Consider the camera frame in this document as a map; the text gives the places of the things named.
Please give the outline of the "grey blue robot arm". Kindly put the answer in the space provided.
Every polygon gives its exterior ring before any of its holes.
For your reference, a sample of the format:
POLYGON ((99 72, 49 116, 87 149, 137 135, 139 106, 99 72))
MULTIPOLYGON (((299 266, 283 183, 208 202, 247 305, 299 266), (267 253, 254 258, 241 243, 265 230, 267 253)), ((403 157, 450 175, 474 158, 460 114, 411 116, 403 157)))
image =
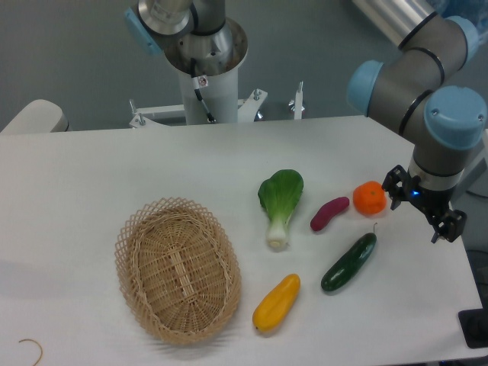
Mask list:
MULTIPOLYGON (((402 55, 389 66, 360 65, 348 83, 348 103, 414 145, 409 167, 395 167, 384 179, 392 205, 411 203, 436 239, 454 241, 467 217, 449 202, 486 132, 487 106, 475 91, 445 81, 477 52, 477 29, 467 19, 441 17, 424 1, 357 6, 402 55)), ((254 121, 265 93, 238 100, 237 70, 248 43, 224 2, 139 1, 124 19, 134 40, 147 53, 165 56, 178 73, 188 124, 254 121)))

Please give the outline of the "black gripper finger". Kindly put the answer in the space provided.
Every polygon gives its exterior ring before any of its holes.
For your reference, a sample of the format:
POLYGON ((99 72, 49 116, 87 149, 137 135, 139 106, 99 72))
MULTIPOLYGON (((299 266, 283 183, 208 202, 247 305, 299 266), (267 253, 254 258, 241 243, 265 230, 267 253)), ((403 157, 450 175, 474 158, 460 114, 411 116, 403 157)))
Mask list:
POLYGON ((396 210, 402 202, 406 201, 406 193, 403 183, 407 178, 407 172, 401 165, 396 165, 385 176, 382 183, 382 189, 391 199, 390 209, 396 210))
POLYGON ((434 229, 432 243, 439 239, 453 242, 463 233, 467 215, 461 210, 447 209, 443 214, 433 216, 429 222, 434 229))

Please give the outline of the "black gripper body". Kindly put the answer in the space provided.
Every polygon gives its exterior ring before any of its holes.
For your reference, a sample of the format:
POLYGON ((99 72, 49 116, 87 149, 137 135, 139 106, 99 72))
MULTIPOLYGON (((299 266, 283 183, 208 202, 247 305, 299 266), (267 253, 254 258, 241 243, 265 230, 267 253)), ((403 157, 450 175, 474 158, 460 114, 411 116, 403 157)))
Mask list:
POLYGON ((461 173, 434 175, 420 167, 408 169, 408 198, 427 218, 430 225, 448 225, 464 219, 460 211, 452 210, 451 196, 458 185, 461 173))

